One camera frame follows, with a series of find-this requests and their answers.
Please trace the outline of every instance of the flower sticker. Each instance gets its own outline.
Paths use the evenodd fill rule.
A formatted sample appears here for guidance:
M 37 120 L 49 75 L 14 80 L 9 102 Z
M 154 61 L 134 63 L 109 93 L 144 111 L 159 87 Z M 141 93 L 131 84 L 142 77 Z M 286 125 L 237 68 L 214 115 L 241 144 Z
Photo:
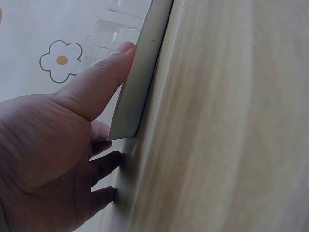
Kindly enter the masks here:
M 64 83 L 70 75 L 78 74 L 82 52 L 82 47 L 77 43 L 54 41 L 49 52 L 40 57 L 40 67 L 49 72 L 53 82 Z

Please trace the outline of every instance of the transparent plastic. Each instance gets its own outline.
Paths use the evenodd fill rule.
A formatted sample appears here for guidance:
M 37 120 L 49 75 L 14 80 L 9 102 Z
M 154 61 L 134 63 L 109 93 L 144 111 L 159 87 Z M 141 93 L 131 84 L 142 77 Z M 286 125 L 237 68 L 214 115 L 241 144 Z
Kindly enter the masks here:
M 127 25 L 99 20 L 93 30 L 91 43 L 93 46 L 114 50 L 124 41 L 137 42 L 140 29 Z
M 83 46 L 83 56 L 81 58 L 81 66 L 78 73 L 91 68 L 96 63 L 108 58 L 113 53 L 113 50 L 93 46 L 91 44 L 91 36 L 88 36 L 86 43 Z
M 144 19 L 151 0 L 110 0 L 108 9 L 123 15 Z

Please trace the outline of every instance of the finger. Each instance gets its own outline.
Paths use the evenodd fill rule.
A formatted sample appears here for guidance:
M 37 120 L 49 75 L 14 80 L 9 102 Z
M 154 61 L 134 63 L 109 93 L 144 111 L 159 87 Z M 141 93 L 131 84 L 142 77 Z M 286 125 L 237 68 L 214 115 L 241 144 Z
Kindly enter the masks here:
M 91 157 L 97 156 L 101 154 L 103 151 L 106 151 L 111 148 L 112 142 L 111 141 L 101 141 L 101 142 L 95 142 L 91 144 L 92 146 L 92 154 Z
M 122 154 L 119 151 L 114 151 L 106 156 L 91 161 L 91 185 L 94 186 L 98 181 L 107 177 L 120 165 L 121 159 Z
M 61 97 L 59 104 L 86 120 L 93 121 L 127 79 L 134 55 L 134 44 L 122 43 L 117 48 L 117 53 L 80 73 L 55 93 L 54 95 Z
M 89 217 L 93 217 L 98 211 L 104 209 L 115 198 L 116 190 L 113 187 L 107 187 L 91 194 L 91 207 Z
M 93 121 L 91 123 L 91 142 L 107 141 L 110 127 L 103 122 Z

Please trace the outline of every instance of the hand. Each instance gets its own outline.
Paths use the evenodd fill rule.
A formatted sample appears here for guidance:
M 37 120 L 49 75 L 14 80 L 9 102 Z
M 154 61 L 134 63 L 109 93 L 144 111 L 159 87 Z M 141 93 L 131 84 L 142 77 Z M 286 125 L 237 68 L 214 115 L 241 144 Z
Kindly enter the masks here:
M 126 80 L 135 46 L 117 51 L 54 94 L 0 103 L 0 202 L 10 232 L 70 232 L 113 201 L 113 187 L 90 188 L 121 153 L 89 158 L 112 145 L 95 119 Z

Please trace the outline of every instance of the light wood surface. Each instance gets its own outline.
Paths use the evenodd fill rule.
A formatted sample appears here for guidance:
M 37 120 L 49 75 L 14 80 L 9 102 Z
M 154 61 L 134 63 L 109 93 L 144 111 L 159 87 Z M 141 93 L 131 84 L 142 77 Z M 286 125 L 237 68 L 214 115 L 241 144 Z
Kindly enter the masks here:
M 309 231 L 309 2 L 175 0 L 103 232 Z

